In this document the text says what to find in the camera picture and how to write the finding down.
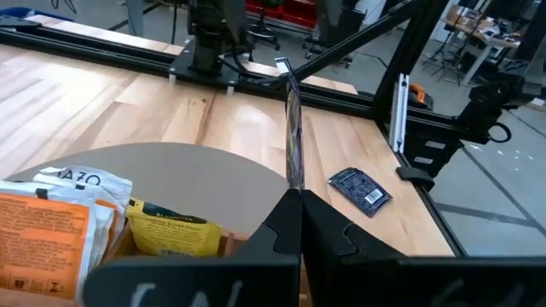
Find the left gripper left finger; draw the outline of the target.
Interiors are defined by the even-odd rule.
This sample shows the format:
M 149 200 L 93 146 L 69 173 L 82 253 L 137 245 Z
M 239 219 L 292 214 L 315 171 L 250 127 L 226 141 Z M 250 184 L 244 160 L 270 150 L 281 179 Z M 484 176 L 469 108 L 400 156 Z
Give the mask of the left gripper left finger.
M 87 278 L 84 307 L 299 307 L 302 213 L 289 189 L 230 256 L 111 261 Z

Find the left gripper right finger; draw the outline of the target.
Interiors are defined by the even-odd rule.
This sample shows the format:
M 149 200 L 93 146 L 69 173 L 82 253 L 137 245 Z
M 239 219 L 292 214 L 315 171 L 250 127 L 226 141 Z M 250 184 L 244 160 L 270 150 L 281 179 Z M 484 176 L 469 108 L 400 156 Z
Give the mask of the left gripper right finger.
M 309 190 L 302 251 L 319 307 L 546 307 L 546 258 L 406 256 Z

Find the yellow tea packet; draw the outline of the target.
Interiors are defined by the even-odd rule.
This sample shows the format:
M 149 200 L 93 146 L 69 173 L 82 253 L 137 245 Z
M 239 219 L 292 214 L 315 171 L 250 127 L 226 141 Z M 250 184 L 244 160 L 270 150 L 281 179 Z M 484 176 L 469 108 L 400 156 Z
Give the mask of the yellow tea packet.
M 125 210 L 136 246 L 155 256 L 214 257 L 223 228 L 151 202 L 130 198 Z

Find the orange white tea packet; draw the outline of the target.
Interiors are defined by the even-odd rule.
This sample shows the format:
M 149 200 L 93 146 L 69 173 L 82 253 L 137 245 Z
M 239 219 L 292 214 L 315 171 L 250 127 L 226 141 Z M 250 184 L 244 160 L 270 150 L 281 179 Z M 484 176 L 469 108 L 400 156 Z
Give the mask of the orange white tea packet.
M 96 228 L 93 205 L 0 193 L 0 287 L 78 298 Z
M 35 182 L 50 184 L 73 184 L 97 186 L 108 193 L 119 207 L 122 215 L 125 214 L 132 191 L 132 181 L 118 177 L 108 171 L 82 165 L 69 165 L 62 168 L 46 167 L 40 170 L 33 178 Z
M 71 182 L 60 185 L 59 183 L 0 181 L 0 193 L 78 204 L 93 201 L 92 212 L 96 228 L 87 275 L 102 261 L 105 252 L 123 228 L 122 224 L 118 222 L 119 215 L 116 205 L 110 200 L 108 194 L 97 186 L 78 185 Z

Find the black edge clamp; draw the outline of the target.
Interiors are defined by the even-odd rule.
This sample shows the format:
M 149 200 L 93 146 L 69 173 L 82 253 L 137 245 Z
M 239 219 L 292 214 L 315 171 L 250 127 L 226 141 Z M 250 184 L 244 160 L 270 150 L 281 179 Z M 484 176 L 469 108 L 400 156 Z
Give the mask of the black edge clamp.
M 424 170 L 400 166 L 396 172 L 401 180 L 422 186 L 426 191 L 430 191 L 435 185 L 433 178 Z

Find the orange black tool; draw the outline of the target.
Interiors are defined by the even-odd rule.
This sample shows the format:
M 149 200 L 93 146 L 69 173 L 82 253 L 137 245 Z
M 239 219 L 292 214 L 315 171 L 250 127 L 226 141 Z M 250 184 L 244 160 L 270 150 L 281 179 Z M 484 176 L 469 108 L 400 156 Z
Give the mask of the orange black tool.
M 433 110 L 434 100 L 419 84 L 412 83 L 409 85 L 408 95 L 409 105 L 411 107 Z

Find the black office chair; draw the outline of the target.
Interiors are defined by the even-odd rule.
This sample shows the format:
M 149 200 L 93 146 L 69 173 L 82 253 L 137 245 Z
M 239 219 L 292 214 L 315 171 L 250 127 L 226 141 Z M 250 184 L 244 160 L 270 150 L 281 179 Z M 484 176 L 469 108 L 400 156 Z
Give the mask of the black office chair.
M 279 50 L 281 45 L 278 43 L 276 34 L 267 27 L 265 23 L 265 13 L 268 7 L 278 7 L 281 6 L 284 0 L 257 0 L 261 3 L 261 10 L 259 14 L 259 19 L 250 24 L 248 32 L 251 34 L 254 40 L 261 40 L 266 43 L 270 43 L 274 50 Z

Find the wooden desk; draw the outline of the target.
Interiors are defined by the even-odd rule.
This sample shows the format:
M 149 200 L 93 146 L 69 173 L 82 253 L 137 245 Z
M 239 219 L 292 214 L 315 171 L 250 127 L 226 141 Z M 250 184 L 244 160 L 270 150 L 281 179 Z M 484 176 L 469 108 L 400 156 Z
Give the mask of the wooden desk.
M 459 33 L 464 33 L 466 38 L 477 38 L 485 44 L 484 49 L 477 56 L 472 66 L 468 69 L 458 84 L 470 86 L 474 74 L 485 62 L 493 48 L 496 49 L 518 49 L 521 43 L 520 34 L 517 32 L 506 32 L 500 28 L 500 21 L 493 19 L 485 12 L 476 11 L 461 5 L 453 5 L 443 18 L 447 26 L 454 29 L 453 38 Z

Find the red storage bins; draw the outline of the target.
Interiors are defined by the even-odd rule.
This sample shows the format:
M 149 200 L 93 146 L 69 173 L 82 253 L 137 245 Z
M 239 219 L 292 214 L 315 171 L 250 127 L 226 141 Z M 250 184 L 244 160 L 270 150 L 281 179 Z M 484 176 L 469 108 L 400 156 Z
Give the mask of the red storage bins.
M 309 32 L 317 21 L 314 0 L 246 0 L 247 16 L 251 20 L 260 18 L 265 8 L 267 25 L 295 32 Z

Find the blue storage bin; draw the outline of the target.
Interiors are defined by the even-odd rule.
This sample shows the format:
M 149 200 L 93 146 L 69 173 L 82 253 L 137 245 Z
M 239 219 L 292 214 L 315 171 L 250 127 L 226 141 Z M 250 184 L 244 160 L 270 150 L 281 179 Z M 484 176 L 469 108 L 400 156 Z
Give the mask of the blue storage bin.
M 50 14 L 40 10 L 27 8 L 27 7 L 9 7 L 5 9 L 0 9 L 0 15 L 9 15 L 16 18 L 26 18 L 29 16 L 38 15 L 38 14 L 43 16 L 48 16 L 51 18 L 56 18 L 59 20 L 72 21 L 72 19 L 69 19 L 61 15 Z

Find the grey metal bracket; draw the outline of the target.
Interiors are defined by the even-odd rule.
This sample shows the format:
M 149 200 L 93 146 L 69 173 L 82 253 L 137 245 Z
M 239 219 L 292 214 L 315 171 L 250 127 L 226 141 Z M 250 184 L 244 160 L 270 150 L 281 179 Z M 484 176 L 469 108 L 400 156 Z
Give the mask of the grey metal bracket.
M 410 91 L 410 76 L 401 73 L 392 98 L 392 113 L 389 128 L 389 144 L 395 153 L 404 152 L 407 108 Z

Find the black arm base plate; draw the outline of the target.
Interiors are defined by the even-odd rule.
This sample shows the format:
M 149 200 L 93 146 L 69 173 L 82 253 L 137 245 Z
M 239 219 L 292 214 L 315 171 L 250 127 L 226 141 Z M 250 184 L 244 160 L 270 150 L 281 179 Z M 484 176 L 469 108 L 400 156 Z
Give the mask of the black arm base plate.
M 247 63 L 232 51 L 221 54 L 220 50 L 203 46 L 198 38 L 193 38 L 170 65 L 169 79 L 256 96 L 275 97 L 285 93 L 272 86 L 278 77 L 251 72 L 245 67 Z

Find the black aluminium table frame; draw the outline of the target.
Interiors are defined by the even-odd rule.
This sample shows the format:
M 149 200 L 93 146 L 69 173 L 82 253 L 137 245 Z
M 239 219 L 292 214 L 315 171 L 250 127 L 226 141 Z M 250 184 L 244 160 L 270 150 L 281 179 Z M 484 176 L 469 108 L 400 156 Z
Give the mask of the black aluminium table frame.
M 444 9 L 447 0 L 403 0 L 401 4 L 395 5 L 390 9 L 385 17 L 381 17 L 371 26 L 349 36 L 337 43 L 325 53 L 319 55 L 314 60 L 307 62 L 294 71 L 298 81 L 304 81 L 312 74 L 322 70 L 326 66 L 340 60 L 342 55 L 348 55 L 352 51 L 364 46 L 366 43 L 385 34 L 393 27 L 410 20 L 410 32 L 404 34 L 401 43 L 398 44 L 391 64 L 387 67 L 376 94 L 370 93 L 365 96 L 349 94 L 342 90 L 329 89 L 325 86 L 302 84 L 301 101 L 302 104 L 311 109 L 325 110 L 330 113 L 340 113 L 352 116 L 352 119 L 365 119 L 366 128 L 372 127 L 374 121 L 373 133 L 370 134 L 369 142 L 363 145 L 371 146 L 371 141 L 380 145 L 380 148 L 386 149 L 386 141 L 380 140 L 386 137 L 386 116 L 393 114 L 392 108 L 387 106 L 387 97 L 394 93 L 395 72 L 410 73 L 410 68 L 416 64 L 418 51 L 421 52 L 425 46 L 423 41 L 425 34 L 430 34 L 432 17 L 439 18 L 439 9 Z M 193 44 L 191 40 L 179 54 L 173 55 L 164 51 L 155 51 L 129 45 L 127 43 L 114 42 L 102 38 L 93 38 L 76 32 L 68 32 L 42 25 L 40 22 L 28 19 L 14 18 L 13 21 L 6 21 L 9 16 L 0 16 L 0 44 L 20 47 L 23 49 L 32 49 L 53 55 L 60 55 L 67 58 L 78 59 L 82 61 L 95 62 L 111 67 L 124 68 L 135 72 L 143 72 L 151 75 L 174 75 L 175 79 L 192 84 L 204 85 L 209 88 L 221 89 L 228 85 L 221 85 L 220 81 L 207 81 L 204 77 L 197 77 L 193 72 L 182 72 L 182 68 L 174 68 L 178 60 L 191 60 L 193 56 Z M 288 80 L 284 77 L 267 77 L 265 72 L 238 72 L 243 77 L 238 77 L 235 84 L 235 91 L 249 94 L 253 97 L 263 97 L 267 99 L 280 100 L 282 90 L 281 82 Z M 477 124 L 462 124 L 456 118 L 449 118 L 444 115 L 437 115 L 432 112 L 424 111 L 418 108 L 409 107 L 407 123 L 409 132 L 426 132 L 426 136 L 443 137 L 452 141 L 466 140 L 477 143 L 507 142 L 511 138 L 511 132 L 506 128 L 507 139 L 497 141 L 488 135 L 488 132 L 474 129 Z M 389 154 L 385 153 L 382 158 L 389 161 L 390 167 L 386 174 L 394 174 L 396 167 L 409 168 L 413 171 L 422 171 L 412 169 L 404 153 L 395 153 L 393 149 L 388 149 Z M 417 208 L 427 208 L 428 216 L 436 223 L 434 231 L 442 233 L 443 239 L 440 243 L 433 245 L 432 239 L 425 239 L 425 235 L 432 235 L 432 230 L 419 230 L 417 239 L 425 239 L 425 247 L 449 246 L 452 253 L 456 256 L 467 255 L 463 250 L 461 243 L 451 232 L 443 218 L 439 215 L 434 203 L 430 200 L 428 192 L 430 190 L 425 183 L 411 183 L 413 189 L 419 194 L 423 205 Z

